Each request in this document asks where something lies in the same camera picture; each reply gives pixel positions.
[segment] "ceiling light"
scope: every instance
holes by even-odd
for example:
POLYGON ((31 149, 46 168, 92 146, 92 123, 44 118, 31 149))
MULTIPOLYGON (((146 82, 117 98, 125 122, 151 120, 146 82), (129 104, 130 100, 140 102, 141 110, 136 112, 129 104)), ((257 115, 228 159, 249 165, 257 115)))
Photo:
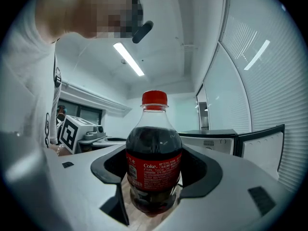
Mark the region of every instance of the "ceiling light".
POLYGON ((248 70, 249 68, 251 68, 251 66, 259 59, 259 57, 262 55, 262 53, 265 51, 265 49, 268 47, 269 40, 265 40, 264 44, 261 46, 261 48, 259 49, 259 51, 257 52, 257 54, 255 55, 255 57, 251 60, 251 62, 246 66, 246 68, 244 68, 244 70, 248 70))
POLYGON ((131 57, 129 52, 125 49, 122 43, 116 43, 114 44, 114 48, 121 54, 121 56, 125 59, 125 61, 132 67, 133 70, 137 73, 139 76, 143 76, 144 73, 138 66, 138 64, 135 62, 135 60, 131 57))

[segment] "black bottle holder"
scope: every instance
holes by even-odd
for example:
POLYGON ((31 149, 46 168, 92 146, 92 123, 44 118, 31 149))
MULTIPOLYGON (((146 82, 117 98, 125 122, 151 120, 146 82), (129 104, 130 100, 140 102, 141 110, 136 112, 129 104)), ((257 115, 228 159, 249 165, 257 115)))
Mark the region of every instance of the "black bottle holder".
MULTIPOLYGON (((121 188, 127 172, 125 146, 97 158, 91 164, 91 171, 103 183, 116 185, 115 196, 101 206, 101 211, 129 225, 121 188)), ((222 168, 214 159, 183 146, 181 174, 183 189, 178 198, 179 203, 183 198, 201 198, 209 194, 220 183, 222 168)))

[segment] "coke logo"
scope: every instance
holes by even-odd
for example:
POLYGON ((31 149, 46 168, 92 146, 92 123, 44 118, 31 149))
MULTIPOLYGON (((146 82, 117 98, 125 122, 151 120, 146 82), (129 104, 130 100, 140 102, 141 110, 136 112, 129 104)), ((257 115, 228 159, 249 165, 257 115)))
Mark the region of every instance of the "coke logo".
POLYGON ((148 164, 144 164, 143 166, 144 166, 144 167, 147 167, 147 168, 156 168, 156 166, 155 166, 155 165, 151 165, 151 164, 150 164, 150 165, 148 165, 148 164))

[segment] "red bottle cap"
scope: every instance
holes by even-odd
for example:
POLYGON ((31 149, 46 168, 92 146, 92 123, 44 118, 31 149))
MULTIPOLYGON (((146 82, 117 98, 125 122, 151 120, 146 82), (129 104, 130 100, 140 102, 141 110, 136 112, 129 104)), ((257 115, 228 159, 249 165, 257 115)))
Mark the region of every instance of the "red bottle cap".
POLYGON ((167 105, 167 94, 161 90, 146 91, 142 95, 142 105, 152 103, 167 105))

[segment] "coke bottle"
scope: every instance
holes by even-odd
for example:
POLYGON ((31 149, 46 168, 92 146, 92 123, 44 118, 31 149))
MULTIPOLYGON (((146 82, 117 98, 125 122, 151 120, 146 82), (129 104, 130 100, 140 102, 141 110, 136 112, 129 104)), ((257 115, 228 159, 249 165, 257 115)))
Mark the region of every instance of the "coke bottle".
POLYGON ((155 216, 176 200, 182 141, 167 115, 167 95, 158 90, 142 96, 143 114, 126 141, 130 198, 137 209, 155 216))

